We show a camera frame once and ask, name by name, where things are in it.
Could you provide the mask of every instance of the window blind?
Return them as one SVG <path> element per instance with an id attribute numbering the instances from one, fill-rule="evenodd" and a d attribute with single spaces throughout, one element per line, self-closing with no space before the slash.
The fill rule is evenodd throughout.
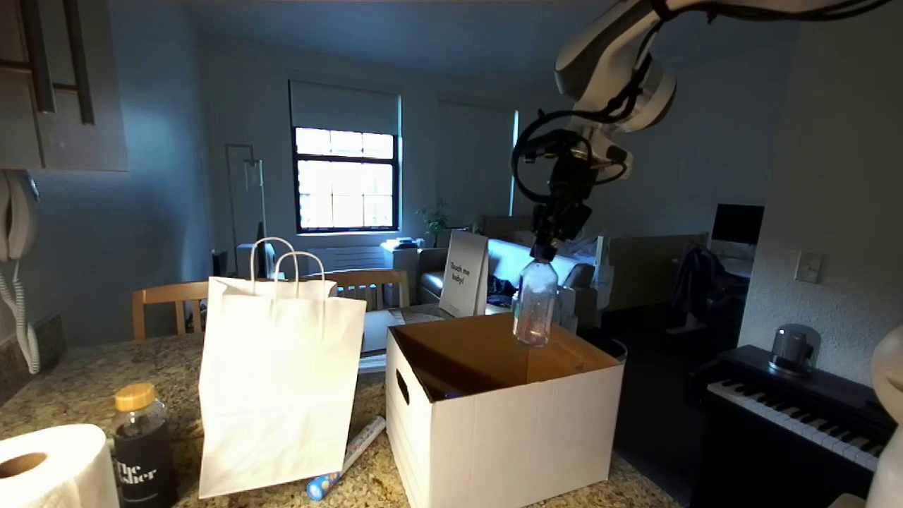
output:
<path id="1" fill-rule="evenodd" d="M 402 136 L 399 92 L 292 82 L 295 127 L 360 130 Z"/>

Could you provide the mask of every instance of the jar lid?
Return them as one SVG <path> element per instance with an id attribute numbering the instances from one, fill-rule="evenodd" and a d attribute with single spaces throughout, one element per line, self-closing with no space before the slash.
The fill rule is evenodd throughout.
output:
<path id="1" fill-rule="evenodd" d="M 114 394 L 117 411 L 139 411 L 149 405 L 156 398 L 159 388 L 154 383 L 128 383 Z"/>

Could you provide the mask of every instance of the piano keyboard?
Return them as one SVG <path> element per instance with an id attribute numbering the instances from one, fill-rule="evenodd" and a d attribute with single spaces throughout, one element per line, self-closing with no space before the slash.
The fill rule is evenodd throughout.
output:
<path id="1" fill-rule="evenodd" d="M 851 462 L 863 466 L 867 472 L 879 467 L 879 453 L 884 448 L 884 442 L 875 442 L 869 438 L 853 434 L 807 410 L 781 403 L 759 388 L 752 388 L 739 381 L 712 381 L 705 386 L 712 394 L 748 410 L 839 456 L 846 456 Z"/>

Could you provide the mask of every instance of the plastic bottle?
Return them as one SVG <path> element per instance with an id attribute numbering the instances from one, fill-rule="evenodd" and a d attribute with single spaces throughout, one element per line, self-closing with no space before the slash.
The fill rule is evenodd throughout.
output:
<path id="1" fill-rule="evenodd" d="M 176 504 L 169 410 L 156 383 L 128 383 L 114 394 L 120 421 L 114 467 L 123 508 Z"/>
<path id="2" fill-rule="evenodd" d="M 519 277 L 519 297 L 515 307 L 515 339 L 525 347 L 546 347 L 556 314 L 560 274 L 550 266 L 554 253 L 533 249 L 533 261 Z"/>

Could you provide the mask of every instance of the robotic arm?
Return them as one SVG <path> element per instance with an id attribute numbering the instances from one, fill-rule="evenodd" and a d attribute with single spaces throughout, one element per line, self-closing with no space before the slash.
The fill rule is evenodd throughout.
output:
<path id="1" fill-rule="evenodd" d="M 616 132 L 656 123 L 674 99 L 674 78 L 652 62 L 652 38 L 671 16 L 705 10 L 738 19 L 844 19 L 890 0 L 616 0 L 585 33 L 561 48 L 556 82 L 577 101 L 573 109 L 539 113 L 515 147 L 512 171 L 525 197 L 537 202 L 537 246 L 554 253 L 556 239 L 570 239 L 591 218 L 594 187 L 630 171 L 632 154 L 612 143 Z M 568 130 L 539 132 L 570 117 Z M 549 191 L 530 189 L 519 160 L 550 158 Z"/>

